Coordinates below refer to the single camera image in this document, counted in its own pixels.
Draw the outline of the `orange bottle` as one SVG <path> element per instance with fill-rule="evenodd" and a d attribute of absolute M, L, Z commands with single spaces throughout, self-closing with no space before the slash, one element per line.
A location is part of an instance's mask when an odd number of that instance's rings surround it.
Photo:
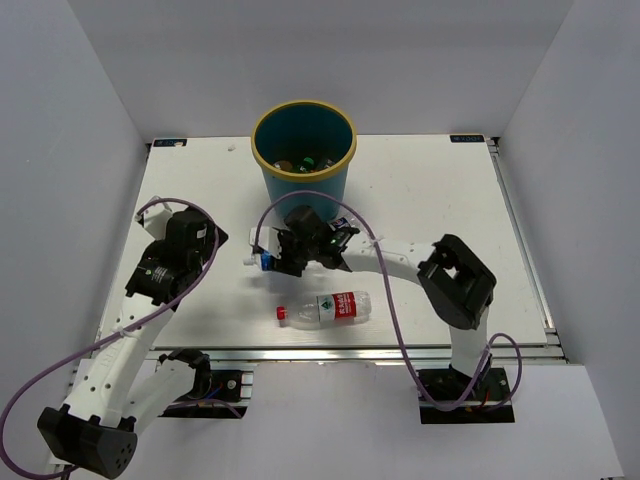
<path fill-rule="evenodd" d="M 288 160 L 279 160 L 273 164 L 273 166 L 279 170 L 291 172 L 294 169 L 294 164 Z"/>

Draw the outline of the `green plastic bottle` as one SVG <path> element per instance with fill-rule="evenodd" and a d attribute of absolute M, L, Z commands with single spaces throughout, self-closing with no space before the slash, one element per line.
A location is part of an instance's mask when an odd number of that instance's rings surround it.
<path fill-rule="evenodd" d="M 297 164 L 297 172 L 300 174 L 309 174 L 316 171 L 316 162 L 311 157 L 304 157 Z"/>

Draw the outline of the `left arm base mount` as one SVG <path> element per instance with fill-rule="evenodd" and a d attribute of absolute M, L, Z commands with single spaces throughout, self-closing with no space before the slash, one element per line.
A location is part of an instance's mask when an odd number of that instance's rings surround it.
<path fill-rule="evenodd" d="M 210 356 L 196 349 L 178 349 L 159 357 L 159 365 L 167 361 L 185 363 L 195 371 L 193 388 L 178 397 L 161 414 L 165 418 L 241 419 L 247 407 L 242 406 L 244 372 L 238 369 L 215 369 Z"/>

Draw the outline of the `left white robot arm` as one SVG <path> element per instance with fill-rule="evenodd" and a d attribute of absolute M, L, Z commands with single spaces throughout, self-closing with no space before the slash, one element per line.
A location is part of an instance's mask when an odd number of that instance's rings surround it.
<path fill-rule="evenodd" d="M 162 356 L 141 384 L 134 380 L 178 297 L 228 236 L 193 207 L 141 222 L 154 240 L 125 286 L 116 340 L 100 349 L 62 406 L 45 408 L 37 422 L 56 458 L 106 479 L 125 471 L 139 435 L 170 404 L 202 399 L 212 386 L 209 357 L 188 348 Z"/>

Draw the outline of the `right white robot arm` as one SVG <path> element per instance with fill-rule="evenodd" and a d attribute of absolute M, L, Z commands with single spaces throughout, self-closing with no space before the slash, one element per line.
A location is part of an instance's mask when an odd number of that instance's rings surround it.
<path fill-rule="evenodd" d="M 300 276 L 311 261 L 329 270 L 386 272 L 419 285 L 436 315 L 449 326 L 453 390 L 472 399 L 488 385 L 487 318 L 495 275 L 456 235 L 434 244 L 373 239 L 362 223 L 323 222 L 309 206 L 292 210 L 283 228 L 269 234 L 276 270 Z"/>

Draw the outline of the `clear bottle blue label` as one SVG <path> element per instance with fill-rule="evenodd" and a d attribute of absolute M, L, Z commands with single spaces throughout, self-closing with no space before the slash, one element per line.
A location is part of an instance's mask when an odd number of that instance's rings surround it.
<path fill-rule="evenodd" d="M 272 271 L 275 258 L 268 252 L 252 254 L 243 260 L 245 266 L 255 266 L 261 271 Z"/>

